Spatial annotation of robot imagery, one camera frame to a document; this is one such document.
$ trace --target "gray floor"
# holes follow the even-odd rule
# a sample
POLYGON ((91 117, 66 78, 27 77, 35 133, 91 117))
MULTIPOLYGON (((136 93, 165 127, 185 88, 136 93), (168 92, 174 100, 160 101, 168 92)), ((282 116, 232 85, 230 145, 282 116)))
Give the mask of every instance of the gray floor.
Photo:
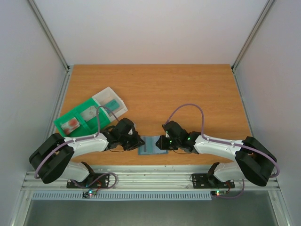
POLYGON ((25 226, 277 226, 268 192, 212 201, 31 202, 25 226))

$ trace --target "cable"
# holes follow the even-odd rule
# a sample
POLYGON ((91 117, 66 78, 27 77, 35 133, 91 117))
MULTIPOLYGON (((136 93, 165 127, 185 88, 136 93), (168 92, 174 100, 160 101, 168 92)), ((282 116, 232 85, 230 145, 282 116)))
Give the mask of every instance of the cable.
POLYGON ((190 153, 178 153, 178 152, 176 152, 176 151, 174 150, 174 153, 177 153, 177 154, 191 154, 192 152, 190 152, 190 153))
POLYGON ((97 188, 97 190, 96 190, 96 193, 98 192, 98 190, 99 190, 99 188, 101 187, 101 185, 102 185, 102 183, 98 180, 97 181, 99 184, 98 184, 98 188, 97 188))
POLYGON ((236 199, 238 197, 240 197, 243 192, 245 190, 245 181, 243 180, 243 188, 241 189, 240 193, 238 195, 235 195, 235 196, 232 196, 232 197, 228 197, 228 196, 225 196, 225 195, 212 195, 212 197, 215 197, 215 198, 221 198, 221 199, 236 199))
POLYGON ((108 126, 104 129, 104 131, 109 131, 110 129, 114 128, 115 126, 108 126))
POLYGON ((112 151, 111 149, 109 149, 110 150, 110 152, 118 152, 118 153, 121 153, 121 152, 124 152, 125 150, 123 150, 123 151, 112 151))
MULTIPOLYGON (((98 117, 98 114, 99 114, 99 109, 100 108, 103 108, 103 109, 106 109, 108 111, 110 111, 112 113, 112 115, 115 117, 115 119, 117 121, 119 121, 119 119, 116 117, 116 115, 113 113, 113 111, 106 107, 106 106, 98 106, 97 109, 96 109, 96 119, 97 119, 97 133, 95 134, 95 136, 97 137, 99 134, 100 134, 100 122, 99 122, 99 117, 98 117)), ((94 139, 94 135, 90 136, 90 137, 82 137, 82 138, 77 138, 76 141, 82 141, 82 140, 90 140, 90 139, 94 139)), ((42 162, 39 164, 39 166, 37 167, 36 171, 34 172, 34 178, 36 179, 39 179, 40 177, 38 176, 38 173, 40 171, 40 169, 42 168, 42 166, 45 164, 45 162, 55 153, 57 152, 58 150, 60 150, 60 148, 62 148, 63 146, 69 144, 69 143, 72 143, 72 142, 75 142, 75 140, 69 140, 69 141, 66 141, 62 144, 60 144, 59 146, 57 146, 55 149, 53 149, 46 157, 45 159, 42 160, 42 162)))
POLYGON ((215 139, 210 139, 210 138, 208 138, 208 137, 205 137, 205 134, 204 134, 204 128, 205 128, 205 116, 204 116, 204 112, 203 112, 202 108, 200 108, 198 105, 195 105, 195 104, 183 104, 183 105, 177 107, 177 108, 174 110, 174 112, 172 112, 172 114, 171 114, 170 117, 167 119, 167 121, 165 122, 164 125, 166 125, 166 124, 170 121, 170 119, 172 118, 172 116, 173 116, 180 108, 182 108, 182 107, 184 107, 184 106, 195 106, 196 108, 198 108, 198 109, 201 111, 201 113, 202 113, 201 136, 202 136, 203 139, 205 139, 205 140, 207 140, 207 141, 211 141, 211 142, 223 144, 223 145, 233 145, 233 146, 236 146, 236 147, 242 147, 242 148, 248 149, 248 150, 250 150, 250 151, 252 151, 252 152, 256 152, 256 153, 258 153, 258 154, 261 154, 262 156, 264 156, 265 158, 267 158, 268 160, 270 160, 270 161, 274 164, 274 166, 275 166, 275 168, 276 168, 276 170, 277 170, 276 174, 271 175, 270 178, 275 178, 275 177, 277 177, 277 176, 280 174, 280 168, 279 168, 279 165, 278 165, 271 157, 269 157, 266 153, 263 153, 263 152, 261 152, 261 151, 255 149, 255 148, 248 147, 248 146, 246 146, 246 145, 241 145, 241 144, 236 144, 236 143, 231 143, 231 142, 226 142, 226 141, 220 141, 220 140, 215 140, 215 139))
POLYGON ((114 183, 113 183, 111 186, 109 186, 109 187, 101 187, 101 188, 99 188, 99 190, 111 189, 111 188, 113 188, 113 187, 117 184, 117 175, 116 175, 115 173, 112 173, 112 172, 110 172, 110 173, 104 173, 104 174, 100 175, 98 178, 96 178, 96 179, 95 179, 91 184, 89 184, 87 187, 78 184, 75 180, 71 180, 71 181, 72 181, 77 187, 80 187, 80 188, 89 188, 92 184, 94 184, 97 180, 99 180, 99 178, 102 178, 103 176, 106 176, 106 175, 112 175, 112 176, 115 178, 115 181, 114 181, 114 183))
POLYGON ((228 181, 225 182, 226 185, 228 185, 228 190, 226 192, 226 194, 228 194, 230 191, 231 191, 231 186, 230 184, 228 183, 228 181))

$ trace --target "white wall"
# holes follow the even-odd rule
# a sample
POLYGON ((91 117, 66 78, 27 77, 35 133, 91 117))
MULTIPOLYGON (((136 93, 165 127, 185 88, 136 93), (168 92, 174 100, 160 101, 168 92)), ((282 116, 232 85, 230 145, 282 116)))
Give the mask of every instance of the white wall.
POLYGON ((1 2, 0 43, 0 220, 8 225, 65 72, 25 0, 1 2))
POLYGON ((281 191, 301 223, 301 1, 277 0, 237 69, 256 138, 278 159, 281 191))
POLYGON ((266 0, 36 0, 67 63, 233 64, 266 0))

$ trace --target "red object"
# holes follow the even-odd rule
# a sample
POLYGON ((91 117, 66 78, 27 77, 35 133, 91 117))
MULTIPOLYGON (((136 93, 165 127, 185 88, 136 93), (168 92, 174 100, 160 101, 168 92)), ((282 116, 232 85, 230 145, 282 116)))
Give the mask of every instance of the red object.
POLYGON ((65 133, 66 135, 68 135, 68 134, 70 133, 70 129, 68 129, 68 128, 64 129, 64 133, 65 133))
POLYGON ((75 127, 75 126, 78 124, 78 122, 79 122, 79 121, 77 121, 76 119, 70 119, 70 120, 68 121, 68 125, 69 125, 70 127, 75 127))

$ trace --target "white plastic box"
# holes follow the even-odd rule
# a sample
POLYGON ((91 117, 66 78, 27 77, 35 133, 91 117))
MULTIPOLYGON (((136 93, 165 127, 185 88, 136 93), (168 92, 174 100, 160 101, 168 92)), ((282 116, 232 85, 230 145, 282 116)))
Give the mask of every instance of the white plastic box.
MULTIPOLYGON (((113 113, 116 115, 116 117, 120 117, 125 112, 127 112, 127 107, 122 101, 122 99, 118 97, 117 94, 110 87, 107 87, 104 90, 100 91, 99 93, 95 94, 94 96, 92 96, 92 98, 99 105, 107 105, 110 101, 115 100, 119 105, 118 108, 113 110, 113 113)), ((104 109, 102 110, 106 113, 106 115, 108 116, 111 122, 115 120, 115 117, 111 113, 107 112, 104 109)))

